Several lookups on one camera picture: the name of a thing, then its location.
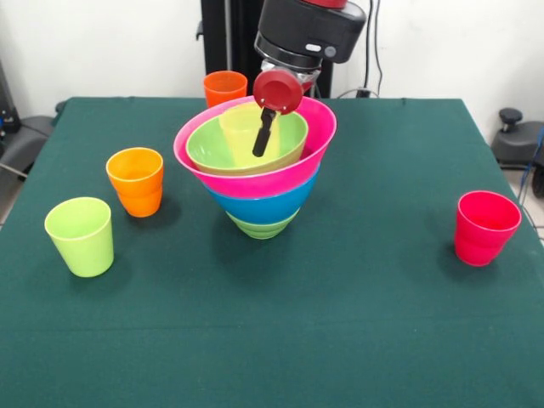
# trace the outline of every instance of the green cup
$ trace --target green cup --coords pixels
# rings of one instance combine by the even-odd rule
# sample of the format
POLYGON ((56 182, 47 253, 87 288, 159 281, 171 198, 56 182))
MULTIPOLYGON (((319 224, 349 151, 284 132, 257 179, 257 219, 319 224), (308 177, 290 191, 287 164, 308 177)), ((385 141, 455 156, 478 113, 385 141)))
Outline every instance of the green cup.
POLYGON ((45 230, 72 274, 93 278, 113 264, 110 207, 92 197, 61 202, 45 218, 45 230))

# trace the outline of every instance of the black stand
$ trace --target black stand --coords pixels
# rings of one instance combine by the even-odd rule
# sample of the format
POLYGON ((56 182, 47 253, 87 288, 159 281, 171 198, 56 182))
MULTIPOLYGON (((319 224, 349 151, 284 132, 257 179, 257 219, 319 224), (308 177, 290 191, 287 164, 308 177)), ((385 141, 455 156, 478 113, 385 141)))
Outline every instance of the black stand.
MULTIPOLYGON (((248 93, 252 93, 253 82, 261 71, 263 59, 253 44, 258 31, 264 0, 227 0, 230 19, 230 48, 232 70, 244 74, 248 79, 248 93)), ((227 21, 224 0, 201 0, 202 30, 206 72, 228 69, 227 63, 227 21)), ((331 97, 332 67, 330 61, 323 61, 317 86, 322 98, 331 97)))

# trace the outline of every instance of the cable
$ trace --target cable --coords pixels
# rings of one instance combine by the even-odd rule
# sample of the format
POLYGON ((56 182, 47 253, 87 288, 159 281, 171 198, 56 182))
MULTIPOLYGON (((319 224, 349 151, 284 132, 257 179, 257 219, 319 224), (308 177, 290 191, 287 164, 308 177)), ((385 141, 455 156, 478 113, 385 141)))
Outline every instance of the cable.
POLYGON ((536 158, 541 152, 543 141, 544 141, 544 127, 538 133, 538 145, 536 146, 535 154, 533 155, 533 158, 529 161, 529 164, 527 165, 527 168, 525 169, 524 174, 521 177, 521 186, 519 187, 518 201, 522 206, 524 205, 525 198, 527 197, 527 190, 529 189, 529 183, 527 183, 527 179, 529 178, 530 171, 533 168, 536 158))
POLYGON ((523 208, 524 213, 525 213, 525 215, 527 216, 527 219, 529 220, 530 226, 533 228, 533 230, 536 231, 537 228, 536 228, 536 225, 535 225, 535 220, 530 216, 529 210, 527 210, 527 208, 526 208, 525 206, 523 206, 523 205, 522 205, 521 207, 523 208))
POLYGON ((380 6, 382 5, 382 0, 377 0, 376 5, 376 17, 374 19, 374 56, 376 57, 376 66, 377 70, 380 73, 380 79, 377 83, 377 94, 379 95, 382 91, 382 80, 383 80, 383 71, 382 71, 382 65, 380 64, 380 55, 379 51, 377 49, 377 22, 380 17, 380 6))
POLYGON ((365 62, 365 88, 368 86, 368 78, 371 70, 371 25, 374 14, 374 0, 371 0, 371 8, 368 12, 368 23, 366 24, 366 62, 365 62))
POLYGON ((49 135, 47 133, 45 133, 43 130, 36 129, 35 127, 25 125, 24 123, 21 123, 20 126, 22 128, 27 128, 27 129, 33 130, 34 132, 38 132, 38 133, 42 134, 43 136, 45 136, 46 138, 49 137, 49 135))
POLYGON ((377 93, 375 93, 374 91, 371 91, 370 89, 368 88, 353 88, 353 89, 350 89, 349 91, 346 91, 344 93, 340 93, 338 96, 337 96, 337 99, 341 99, 342 97, 346 96, 347 94, 351 94, 352 92, 355 92, 355 91, 366 91, 366 92, 370 92, 371 94, 373 94, 374 96, 376 96, 377 98, 380 97, 380 95, 378 95, 377 93))

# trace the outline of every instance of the plastic cup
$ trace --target plastic cup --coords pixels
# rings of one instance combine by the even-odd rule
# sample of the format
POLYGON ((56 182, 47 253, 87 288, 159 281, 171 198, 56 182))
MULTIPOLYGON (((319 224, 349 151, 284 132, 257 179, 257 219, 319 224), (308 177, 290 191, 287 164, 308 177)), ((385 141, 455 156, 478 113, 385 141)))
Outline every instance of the plastic cup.
POLYGON ((161 206, 164 161, 152 149, 133 147, 117 152, 105 165, 113 188, 133 217, 149 217, 161 206))
POLYGON ((276 116, 270 128, 270 138, 262 157, 253 155, 253 145, 262 126, 263 110, 256 103, 238 105, 219 116, 225 141, 237 167, 258 166, 280 155, 280 121, 276 116))
POLYGON ((217 71, 204 78, 207 107, 247 95, 247 78, 240 72, 217 71))
POLYGON ((518 206, 491 191, 471 191, 457 204, 457 256, 471 266, 485 266, 501 253, 521 224, 518 206))
POLYGON ((44 226, 72 274, 92 278, 113 264, 111 210, 102 200, 79 197, 61 202, 49 212, 44 226))

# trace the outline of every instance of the orange cup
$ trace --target orange cup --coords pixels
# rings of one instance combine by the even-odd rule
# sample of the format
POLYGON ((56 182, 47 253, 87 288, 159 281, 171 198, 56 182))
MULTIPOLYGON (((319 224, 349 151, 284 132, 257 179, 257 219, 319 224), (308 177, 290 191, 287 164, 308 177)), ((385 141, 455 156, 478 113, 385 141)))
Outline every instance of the orange cup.
POLYGON ((247 78, 240 72, 217 71, 204 78, 207 107, 247 95, 247 78))
POLYGON ((133 217, 149 217, 161 206, 164 161, 152 149, 133 147, 117 152, 105 165, 121 204, 133 217))

